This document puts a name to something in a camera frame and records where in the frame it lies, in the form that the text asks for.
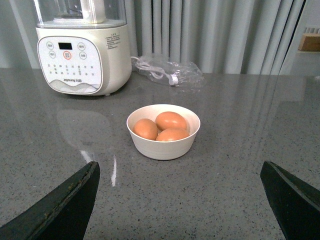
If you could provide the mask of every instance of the white bowl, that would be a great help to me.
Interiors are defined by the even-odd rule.
[[[190,136],[176,141],[153,141],[136,135],[132,130],[140,119],[156,120],[162,112],[175,112],[184,117]],[[191,148],[200,128],[199,117],[191,110],[170,104],[155,104],[141,107],[129,115],[126,126],[131,134],[136,149],[148,158],[155,160],[172,160],[186,154]]]

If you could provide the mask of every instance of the digital display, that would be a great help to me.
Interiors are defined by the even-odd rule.
[[[61,50],[72,50],[72,45],[69,42],[59,42],[58,44]]]

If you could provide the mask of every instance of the button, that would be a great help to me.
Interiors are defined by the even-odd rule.
[[[79,49],[80,51],[83,51],[83,50],[86,49],[86,45],[84,45],[82,42],[79,42],[79,43],[78,43],[78,49]]]
[[[53,43],[50,42],[50,41],[48,41],[48,42],[46,43],[46,47],[47,47],[48,49],[54,49],[54,45],[53,45]]]
[[[69,51],[64,51],[63,56],[67,60],[71,59],[71,53]]]
[[[84,51],[82,51],[82,52],[79,53],[79,57],[81,59],[86,59],[87,58],[87,54]]]
[[[56,57],[56,53],[54,51],[49,52],[50,58],[54,59]]]

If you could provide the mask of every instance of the gray countertop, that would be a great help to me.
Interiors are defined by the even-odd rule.
[[[0,69],[0,226],[96,161],[86,240],[283,240],[260,171],[272,161],[320,189],[320,80],[205,78],[190,89],[133,73],[110,96],[76,96],[52,90],[40,70]],[[184,156],[157,161],[136,150],[127,117],[152,104],[199,116]]]

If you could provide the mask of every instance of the brown egg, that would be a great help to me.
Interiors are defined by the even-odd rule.
[[[169,142],[185,139],[189,136],[190,134],[185,129],[181,127],[171,127],[160,132],[155,140],[160,142]]]
[[[182,128],[187,130],[187,121],[185,118],[173,111],[160,113],[155,119],[155,124],[161,131],[169,128]]]
[[[138,120],[134,124],[132,131],[138,136],[149,140],[156,140],[158,136],[157,125],[148,118]]]

